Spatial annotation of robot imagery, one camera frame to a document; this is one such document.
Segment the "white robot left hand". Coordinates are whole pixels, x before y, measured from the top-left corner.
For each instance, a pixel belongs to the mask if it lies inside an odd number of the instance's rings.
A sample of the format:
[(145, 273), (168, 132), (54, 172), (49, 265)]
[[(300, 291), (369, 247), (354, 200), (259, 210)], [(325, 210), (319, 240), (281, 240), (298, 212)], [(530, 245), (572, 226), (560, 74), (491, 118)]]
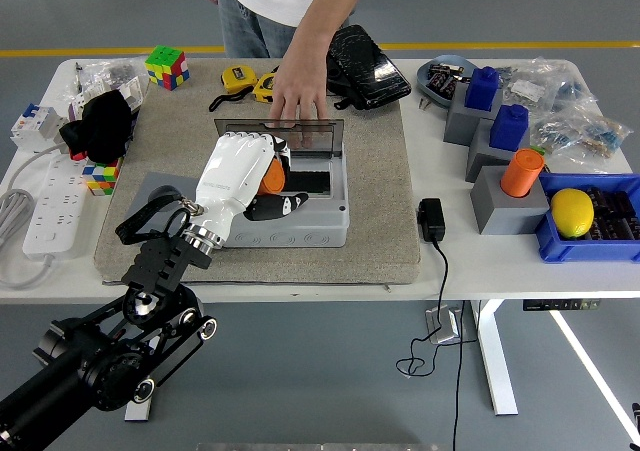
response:
[(282, 193), (290, 158), (287, 142), (271, 134), (228, 132), (219, 137), (196, 186), (201, 210), (186, 233), (220, 248), (236, 216), (267, 221), (300, 208), (309, 199), (306, 193)]

